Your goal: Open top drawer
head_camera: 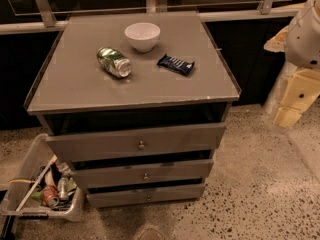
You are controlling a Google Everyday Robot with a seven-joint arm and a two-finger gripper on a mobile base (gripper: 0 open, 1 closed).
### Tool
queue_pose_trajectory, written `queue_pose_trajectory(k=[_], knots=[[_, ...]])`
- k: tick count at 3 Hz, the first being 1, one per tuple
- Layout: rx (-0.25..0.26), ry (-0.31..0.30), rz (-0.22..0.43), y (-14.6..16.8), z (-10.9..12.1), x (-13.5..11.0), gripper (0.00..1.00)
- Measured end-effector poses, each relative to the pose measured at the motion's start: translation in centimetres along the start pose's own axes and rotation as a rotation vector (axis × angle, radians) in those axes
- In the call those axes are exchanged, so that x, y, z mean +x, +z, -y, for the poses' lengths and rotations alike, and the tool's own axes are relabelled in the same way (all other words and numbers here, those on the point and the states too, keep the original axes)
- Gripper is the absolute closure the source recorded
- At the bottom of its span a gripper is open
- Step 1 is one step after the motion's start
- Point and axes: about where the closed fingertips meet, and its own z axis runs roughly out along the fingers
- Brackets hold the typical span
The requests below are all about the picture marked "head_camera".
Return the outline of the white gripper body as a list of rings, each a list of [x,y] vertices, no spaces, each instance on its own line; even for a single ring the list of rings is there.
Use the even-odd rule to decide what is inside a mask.
[[[308,0],[291,20],[285,56],[298,67],[320,69],[320,0]]]

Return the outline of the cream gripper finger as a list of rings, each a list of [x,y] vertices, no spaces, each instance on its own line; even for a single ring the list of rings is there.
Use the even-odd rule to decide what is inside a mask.
[[[320,72],[302,69],[288,78],[274,123],[293,127],[320,95]]]
[[[284,52],[288,27],[282,28],[275,36],[264,44],[264,49],[269,52]]]

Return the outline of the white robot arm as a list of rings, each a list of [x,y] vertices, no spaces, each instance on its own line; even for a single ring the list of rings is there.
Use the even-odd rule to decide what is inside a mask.
[[[275,125],[292,127],[320,95],[320,0],[307,0],[264,49],[285,54],[264,110]]]

